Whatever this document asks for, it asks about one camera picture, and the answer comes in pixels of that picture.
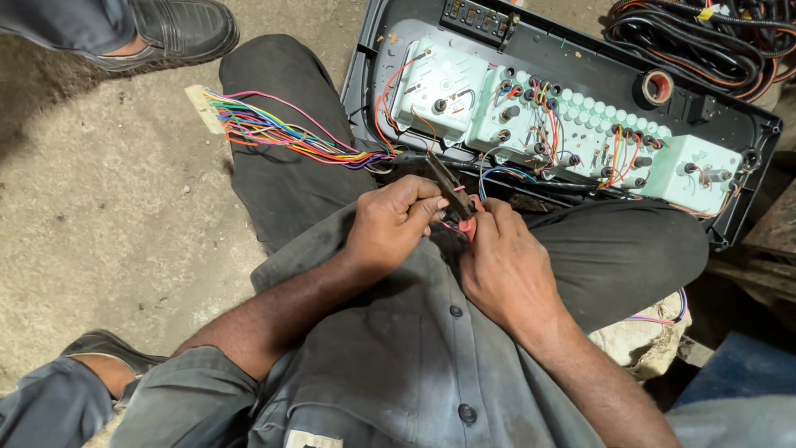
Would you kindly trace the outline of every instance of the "tape roll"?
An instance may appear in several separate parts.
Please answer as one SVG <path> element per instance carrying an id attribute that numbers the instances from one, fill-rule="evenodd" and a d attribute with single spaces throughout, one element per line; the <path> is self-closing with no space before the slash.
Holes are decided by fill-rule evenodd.
<path id="1" fill-rule="evenodd" d="M 674 81 L 663 70 L 650 70 L 633 83 L 633 99 L 640 108 L 652 110 L 672 99 Z"/>

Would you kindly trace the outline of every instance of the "white connector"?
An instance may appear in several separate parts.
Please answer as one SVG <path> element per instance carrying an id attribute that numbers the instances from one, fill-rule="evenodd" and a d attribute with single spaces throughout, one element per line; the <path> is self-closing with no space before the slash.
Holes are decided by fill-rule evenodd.
<path id="1" fill-rule="evenodd" d="M 224 128 L 221 127 L 221 123 L 217 119 L 218 111 L 207 102 L 204 91 L 205 87 L 199 84 L 185 88 L 185 94 L 191 100 L 197 112 L 199 112 L 199 116 L 207 125 L 207 129 L 213 134 L 224 134 Z"/>

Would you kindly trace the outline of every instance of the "shirt pocket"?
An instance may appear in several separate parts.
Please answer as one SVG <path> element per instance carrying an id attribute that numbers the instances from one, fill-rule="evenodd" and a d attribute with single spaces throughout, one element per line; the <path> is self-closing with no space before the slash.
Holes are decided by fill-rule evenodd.
<path id="1" fill-rule="evenodd" d="M 294 362 L 295 373 L 287 381 L 293 384 L 286 384 L 295 391 L 289 419 L 302 406 L 330 407 L 397 441 L 414 442 L 419 314 L 373 307 L 338 312 L 310 332 Z"/>

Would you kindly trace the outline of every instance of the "shoe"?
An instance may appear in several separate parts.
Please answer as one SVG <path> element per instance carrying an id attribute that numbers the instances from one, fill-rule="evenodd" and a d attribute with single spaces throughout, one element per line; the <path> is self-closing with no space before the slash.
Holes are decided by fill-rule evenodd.
<path id="1" fill-rule="evenodd" d="M 72 342 L 61 356 L 104 355 L 123 362 L 133 371 L 135 379 L 130 381 L 122 391 L 114 407 L 125 407 L 130 402 L 141 377 L 158 364 L 169 360 L 166 356 L 144 355 L 132 348 L 117 335 L 108 330 L 91 330 Z"/>
<path id="2" fill-rule="evenodd" d="M 161 59 L 210 62 L 232 51 L 240 33 L 232 12 L 213 0 L 130 0 L 135 29 L 148 44 L 130 56 L 86 56 L 111 72 Z"/>

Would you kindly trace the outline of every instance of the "black plastic housing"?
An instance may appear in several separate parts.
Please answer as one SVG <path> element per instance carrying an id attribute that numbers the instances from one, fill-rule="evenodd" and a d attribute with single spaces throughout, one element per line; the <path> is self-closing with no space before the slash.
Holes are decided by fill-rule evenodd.
<path id="1" fill-rule="evenodd" d="M 675 136 L 691 134 L 739 153 L 751 148 L 761 159 L 759 168 L 737 178 L 742 186 L 741 192 L 730 198 L 724 212 L 702 222 L 714 250 L 729 247 L 735 242 L 771 161 L 782 120 L 706 84 L 673 73 L 675 88 L 672 99 L 653 111 L 645 110 L 634 101 L 632 86 L 642 73 L 658 68 L 654 63 L 502 0 L 463 2 L 468 11 L 471 6 L 476 6 L 492 10 L 500 18 L 519 17 L 510 41 L 502 51 L 498 51 L 506 44 L 505 39 L 500 41 L 497 35 L 492 36 L 491 31 L 474 30 L 471 25 L 477 22 L 477 18 L 470 24 L 466 23 L 467 20 L 460 22 L 461 16 L 457 16 L 456 22 L 446 20 L 444 12 L 453 1 L 371 0 L 368 3 L 341 95 L 352 132 L 361 144 L 382 147 L 373 122 L 376 98 L 404 63 L 409 44 L 431 35 L 435 41 L 447 42 L 463 52 L 477 53 L 491 64 L 524 70 L 538 79 L 550 80 L 628 113 L 647 117 L 667 126 Z M 388 38 L 392 33 L 396 35 L 395 43 Z M 707 120 L 702 120 L 703 114 L 694 116 L 693 111 L 705 110 L 705 96 L 715 98 L 715 106 L 710 104 L 709 118 L 706 115 L 704 118 Z M 417 151 L 426 151 L 431 143 L 430 136 L 413 130 L 397 135 L 386 124 L 384 114 L 378 114 L 377 119 L 384 136 L 391 141 Z M 439 142 L 433 142 L 433 145 L 437 149 L 446 149 L 441 148 Z M 457 147 L 453 151 L 461 155 L 461 151 L 469 150 Z M 476 151 L 472 152 L 473 157 L 477 156 Z M 487 181 L 506 185 L 492 179 Z M 590 195 L 551 195 L 541 190 L 534 191 L 533 186 L 506 186 L 563 206 L 598 200 Z"/>

